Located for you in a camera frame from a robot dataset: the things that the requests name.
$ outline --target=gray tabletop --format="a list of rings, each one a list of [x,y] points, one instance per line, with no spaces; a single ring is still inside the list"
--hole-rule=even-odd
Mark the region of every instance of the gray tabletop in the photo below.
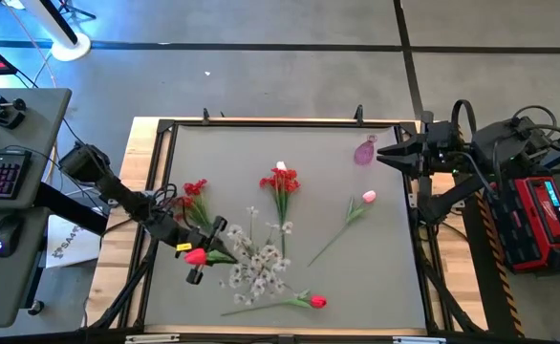
[[[246,207],[260,213],[254,241],[265,241],[265,222],[277,223],[273,200],[259,188],[277,161],[294,168],[301,189],[290,202],[294,222],[284,281],[294,290],[311,289],[329,299],[320,311],[279,307],[231,316],[236,290],[219,287],[228,266],[204,270],[199,286],[184,279],[190,267],[160,245],[146,313],[146,325],[273,327],[320,330],[424,329],[423,306],[411,246],[401,174],[382,163],[353,163],[355,149],[370,134],[377,147],[396,142],[392,130],[309,128],[181,127],[169,181],[179,187],[209,181],[210,214],[248,227]],[[350,196],[373,189],[378,197],[309,268],[308,262],[341,229]],[[285,291],[275,300],[292,297]],[[274,300],[262,298],[264,305]]]
[[[18,127],[9,130],[0,126],[0,149],[17,144],[49,156],[61,120],[68,108],[72,91],[68,89],[0,89],[0,95],[7,101],[20,97],[25,100],[28,107],[24,112],[26,117]],[[21,209],[31,206],[46,165],[46,158],[32,153],[31,164],[17,198],[9,201],[0,200],[0,209]]]
[[[0,210],[0,220],[8,214]],[[18,214],[25,218],[19,245],[12,256],[0,258],[0,327],[14,322],[51,211],[38,207],[18,210]]]

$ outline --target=white paper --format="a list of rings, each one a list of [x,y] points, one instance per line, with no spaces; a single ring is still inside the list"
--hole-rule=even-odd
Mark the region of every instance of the white paper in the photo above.
[[[56,215],[49,217],[47,268],[65,267],[98,256],[98,235]]]

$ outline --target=wooden table frame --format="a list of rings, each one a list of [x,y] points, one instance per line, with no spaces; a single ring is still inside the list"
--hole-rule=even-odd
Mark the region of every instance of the wooden table frame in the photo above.
[[[410,120],[385,120],[372,119],[330,119],[330,118],[135,118],[130,138],[125,152],[120,178],[122,182],[133,190],[156,189],[167,182],[169,171],[166,166],[171,165],[173,157],[173,146],[176,138],[176,120],[181,124],[191,125],[215,125],[215,126],[320,126],[320,127],[395,127],[398,134],[398,126],[407,131],[415,133],[420,126],[417,121]],[[450,176],[434,177],[434,193],[441,193],[453,186]],[[406,188],[412,184],[406,180]],[[122,210],[114,210],[108,226],[127,219]],[[447,222],[464,231],[460,217],[450,216]],[[102,249],[97,263],[97,269],[87,304],[87,313],[91,322],[99,319],[106,308],[112,303],[120,288],[124,284],[130,264],[135,265],[142,257],[141,249],[148,245],[147,234],[134,223],[129,223],[108,233],[102,243]],[[486,327],[482,301],[479,288],[475,279],[475,272],[471,262],[468,244],[458,235],[443,228],[437,240],[429,241],[425,246],[427,254],[434,261],[433,265],[444,275],[446,285],[455,295],[462,308],[469,314],[471,319],[480,327]],[[437,293],[419,270],[419,282],[423,291],[423,303],[425,317],[427,319],[427,331],[438,328],[453,329],[452,318],[444,314],[443,303],[440,302]],[[125,327],[143,325],[145,315],[147,293],[141,298],[142,290],[150,286],[150,274],[140,281],[133,294],[133,300],[129,308],[121,313],[115,326]],[[247,327],[186,327],[186,326],[149,326],[145,328],[148,333],[253,333],[253,334],[311,334],[311,335],[354,335],[354,336],[380,336],[380,335],[426,335],[417,329],[387,329],[387,330],[322,330],[322,329],[276,329],[276,328],[247,328]]]

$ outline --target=flower stem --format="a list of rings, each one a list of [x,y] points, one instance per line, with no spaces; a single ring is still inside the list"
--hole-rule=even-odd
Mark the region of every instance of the flower stem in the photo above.
[[[281,305],[284,305],[284,304],[285,304],[284,301],[280,301],[280,302],[276,302],[276,303],[272,303],[272,304],[268,304],[268,305],[263,305],[263,306],[258,306],[258,307],[247,308],[247,309],[243,309],[243,310],[239,310],[239,311],[233,311],[233,312],[222,313],[221,316],[233,315],[233,314],[238,314],[238,313],[241,313],[241,312],[250,312],[250,311],[263,310],[263,309],[267,309],[267,308],[272,308],[272,307],[276,307],[276,306],[281,306]]]
[[[327,245],[325,245],[320,252],[318,252],[318,254],[316,254],[312,260],[308,263],[308,267],[322,254],[322,252],[324,252],[327,248],[329,248],[329,246],[335,242],[335,240],[337,240],[337,238],[339,238],[339,236],[346,230],[346,228],[348,228],[348,224],[345,224],[341,229],[339,229],[339,231],[337,232],[337,234],[335,234],[335,236],[331,239],[331,241],[329,243],[327,243]]]

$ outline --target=computer mouse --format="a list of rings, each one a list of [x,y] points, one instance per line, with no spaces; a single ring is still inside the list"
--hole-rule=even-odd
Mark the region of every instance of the computer mouse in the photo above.
[[[10,257],[19,245],[23,229],[23,218],[17,214],[7,215],[0,220],[0,257]]]

